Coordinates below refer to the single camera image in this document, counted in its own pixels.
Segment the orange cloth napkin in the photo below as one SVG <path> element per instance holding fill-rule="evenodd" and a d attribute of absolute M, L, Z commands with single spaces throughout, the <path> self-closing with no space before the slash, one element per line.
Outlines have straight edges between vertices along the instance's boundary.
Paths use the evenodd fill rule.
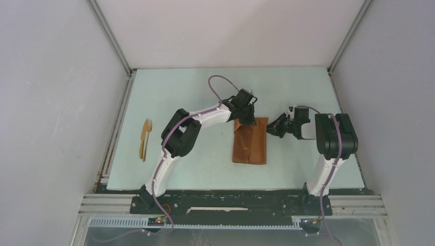
<path fill-rule="evenodd" d="M 268 117 L 255 118 L 255 125 L 242 125 L 234 122 L 232 162 L 249 165 L 267 163 L 267 124 Z"/>

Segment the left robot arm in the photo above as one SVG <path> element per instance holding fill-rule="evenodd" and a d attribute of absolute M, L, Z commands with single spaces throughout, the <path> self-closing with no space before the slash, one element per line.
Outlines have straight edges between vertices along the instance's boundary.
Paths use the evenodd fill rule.
<path fill-rule="evenodd" d="M 219 99 L 216 105 L 200 111 L 178 109 L 161 134 L 161 153 L 154 172 L 140 189 L 143 208 L 152 214 L 160 211 L 160 196 L 167 190 L 175 164 L 192 151 L 200 130 L 235 120 L 242 125 L 255 125 L 257 100 L 251 91 L 240 89 L 237 95 Z"/>

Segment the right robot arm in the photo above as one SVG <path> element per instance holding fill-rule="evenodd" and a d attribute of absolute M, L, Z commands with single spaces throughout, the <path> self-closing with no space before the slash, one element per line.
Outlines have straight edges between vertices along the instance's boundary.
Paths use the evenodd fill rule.
<path fill-rule="evenodd" d="M 291 134 L 298 140 L 315 140 L 319 153 L 313 175 L 304 184 L 305 196 L 298 200 L 304 214 L 319 207 L 316 197 L 328 195 L 330 184 L 341 165 L 354 155 L 359 140 L 347 113 L 321 113 L 310 106 L 292 106 L 267 125 L 267 133 L 283 138 Z"/>

